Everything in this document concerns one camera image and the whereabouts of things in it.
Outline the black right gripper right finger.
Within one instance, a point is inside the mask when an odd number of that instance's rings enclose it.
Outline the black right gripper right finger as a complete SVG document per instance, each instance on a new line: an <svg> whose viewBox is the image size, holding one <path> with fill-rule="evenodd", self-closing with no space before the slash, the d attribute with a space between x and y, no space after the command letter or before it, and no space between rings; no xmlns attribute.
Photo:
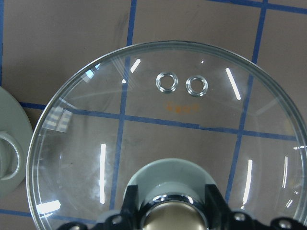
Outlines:
<svg viewBox="0 0 307 230"><path fill-rule="evenodd" d="M210 230L305 230L295 219L281 217L264 225L243 211L232 211L217 186L205 186L205 218Z"/></svg>

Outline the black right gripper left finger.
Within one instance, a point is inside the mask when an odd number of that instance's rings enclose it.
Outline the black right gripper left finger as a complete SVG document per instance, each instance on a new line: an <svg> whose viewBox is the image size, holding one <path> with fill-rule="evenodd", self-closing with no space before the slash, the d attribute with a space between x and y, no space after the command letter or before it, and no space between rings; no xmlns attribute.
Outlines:
<svg viewBox="0 0 307 230"><path fill-rule="evenodd" d="M58 227L58 230L137 230L138 223L138 199L137 185L129 185L126 189L123 204L120 211L102 215L102 220L89 228L82 222L68 222Z"/></svg>

